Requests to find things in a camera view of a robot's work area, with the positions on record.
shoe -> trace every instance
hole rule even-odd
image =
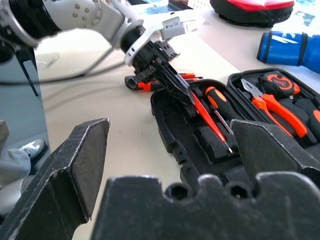
[[[33,142],[24,145],[23,147],[19,148],[19,150],[26,152],[30,160],[35,159],[42,151],[45,149],[46,143],[45,141],[38,139]]]

black tool case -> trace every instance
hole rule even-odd
[[[177,163],[182,165],[180,178],[183,182],[188,183],[193,188],[197,188],[197,179],[200,175],[214,174],[224,184],[231,181],[242,182],[247,185],[252,184],[243,167],[235,136],[228,133],[218,121],[204,92],[208,87],[213,86],[228,99],[233,109],[243,120],[268,123],[264,115],[251,103],[250,95],[248,94],[247,96],[240,91],[239,81],[245,77],[254,82],[254,79],[258,76],[276,70],[297,83],[301,89],[301,95],[312,99],[315,105],[320,106],[320,95],[318,93],[291,74],[277,68],[233,74],[229,77],[227,86],[211,79],[190,83],[195,95],[225,135],[233,154],[228,152],[225,145],[213,133],[202,117],[196,113],[193,106],[183,105],[164,89],[156,91],[151,96],[151,110],[157,121],[159,134],[167,152],[173,154]],[[320,156],[320,144],[302,147],[310,150],[314,155],[319,153],[318,155]]]

blue bottle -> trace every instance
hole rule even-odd
[[[256,58],[266,64],[305,66],[320,74],[320,35],[265,32]]]

robotic arm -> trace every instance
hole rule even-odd
[[[0,63],[59,32],[92,29],[113,48],[125,52],[124,62],[135,68],[136,76],[130,81],[133,86],[157,77],[167,90],[176,91],[172,95],[182,102],[193,102],[189,85],[168,63],[177,53],[165,41],[193,31],[193,16],[172,13],[145,29],[144,21],[124,1],[0,0]]]

person's leg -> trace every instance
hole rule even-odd
[[[9,130],[5,121],[0,120],[0,189],[29,175],[30,157],[19,149],[8,149]]]

